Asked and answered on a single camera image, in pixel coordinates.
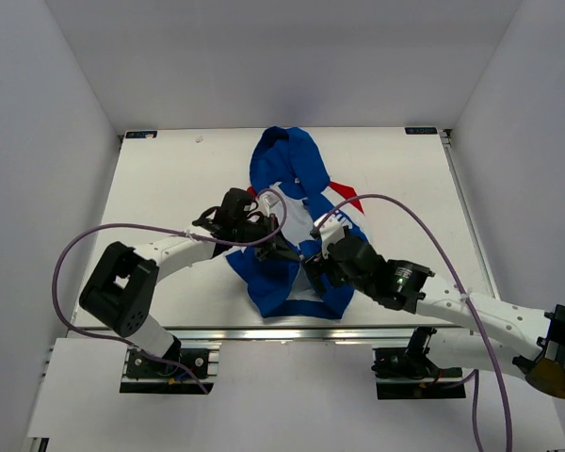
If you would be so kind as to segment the blue white red hooded jacket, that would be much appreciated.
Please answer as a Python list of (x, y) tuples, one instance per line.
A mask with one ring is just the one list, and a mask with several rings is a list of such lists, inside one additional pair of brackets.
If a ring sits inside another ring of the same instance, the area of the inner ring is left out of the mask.
[[(310, 236), (315, 221), (333, 206), (357, 195), (352, 186), (334, 182), (311, 136), (296, 127), (269, 127), (250, 159), (250, 191), (270, 188), (284, 199), (274, 208), (277, 218), (287, 209), (282, 235), (299, 253), (301, 244), (320, 244)], [(259, 261), (253, 249), (226, 256), (232, 270), (247, 284), (250, 300), (263, 318), (303, 315), (338, 320), (354, 296), (349, 285), (319, 296), (300, 262)]]

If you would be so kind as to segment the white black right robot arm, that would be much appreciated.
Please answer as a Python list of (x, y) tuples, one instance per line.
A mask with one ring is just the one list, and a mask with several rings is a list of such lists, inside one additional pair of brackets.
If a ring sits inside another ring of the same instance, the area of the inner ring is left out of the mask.
[(478, 331), (485, 355), (538, 391), (565, 399), (565, 306), (525, 308), (467, 295), (425, 266), (385, 260), (370, 243), (341, 229), (311, 233), (321, 250), (305, 263), (317, 290), (348, 284), (386, 309), (434, 317)]

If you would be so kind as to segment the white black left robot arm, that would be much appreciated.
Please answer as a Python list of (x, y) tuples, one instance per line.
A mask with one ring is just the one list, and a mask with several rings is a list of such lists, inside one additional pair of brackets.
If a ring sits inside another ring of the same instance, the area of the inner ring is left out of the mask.
[(135, 247), (120, 241), (108, 245), (79, 304), (125, 344), (148, 353), (148, 365), (158, 375), (171, 375), (180, 364), (181, 343), (150, 315), (157, 284), (233, 247), (253, 248), (260, 260), (296, 262), (299, 255), (282, 232), (287, 214), (282, 195), (273, 189), (253, 196), (231, 188), (219, 206), (205, 210), (185, 231)]

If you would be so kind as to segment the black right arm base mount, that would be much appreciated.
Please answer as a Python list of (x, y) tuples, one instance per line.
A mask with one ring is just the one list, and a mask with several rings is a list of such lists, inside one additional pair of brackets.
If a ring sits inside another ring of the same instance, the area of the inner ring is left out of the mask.
[(459, 367), (438, 367), (428, 358), (429, 340), (437, 330), (418, 327), (407, 345), (375, 347), (371, 370), (378, 400), (442, 400), (466, 397)]

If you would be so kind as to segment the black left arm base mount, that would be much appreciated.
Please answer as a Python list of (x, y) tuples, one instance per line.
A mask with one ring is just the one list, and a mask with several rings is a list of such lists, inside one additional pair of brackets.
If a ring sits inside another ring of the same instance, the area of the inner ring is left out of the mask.
[(219, 348), (206, 343), (182, 346), (179, 361), (202, 383), (205, 391), (179, 366), (148, 360), (129, 348), (122, 369), (120, 393), (136, 395), (206, 396), (218, 374)]

